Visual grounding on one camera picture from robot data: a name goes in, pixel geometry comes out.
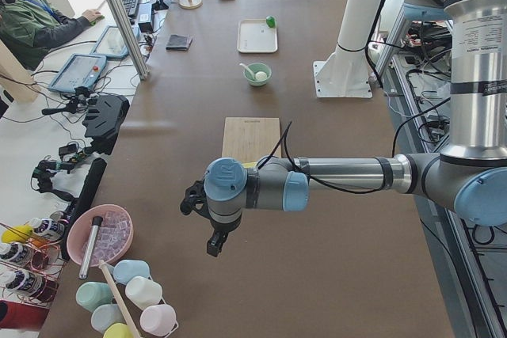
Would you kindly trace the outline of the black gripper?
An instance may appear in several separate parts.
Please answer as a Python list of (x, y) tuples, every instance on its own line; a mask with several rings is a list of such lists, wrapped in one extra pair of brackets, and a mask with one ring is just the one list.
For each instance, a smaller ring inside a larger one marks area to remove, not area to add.
[(227, 240), (228, 234), (240, 226), (240, 221), (235, 220), (229, 223), (221, 223), (212, 220), (213, 235), (207, 242), (207, 254), (218, 256)]

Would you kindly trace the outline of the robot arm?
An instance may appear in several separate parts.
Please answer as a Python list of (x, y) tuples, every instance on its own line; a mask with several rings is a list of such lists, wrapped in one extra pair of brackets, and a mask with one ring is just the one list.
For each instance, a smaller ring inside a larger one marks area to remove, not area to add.
[(448, 144), (432, 154), (391, 158), (264, 158), (252, 168), (233, 158), (204, 175), (201, 214), (217, 256), (245, 209), (301, 211), (316, 184), (364, 194), (417, 194), (480, 226), (506, 221), (506, 0), (406, 0), (421, 13), (452, 19)]

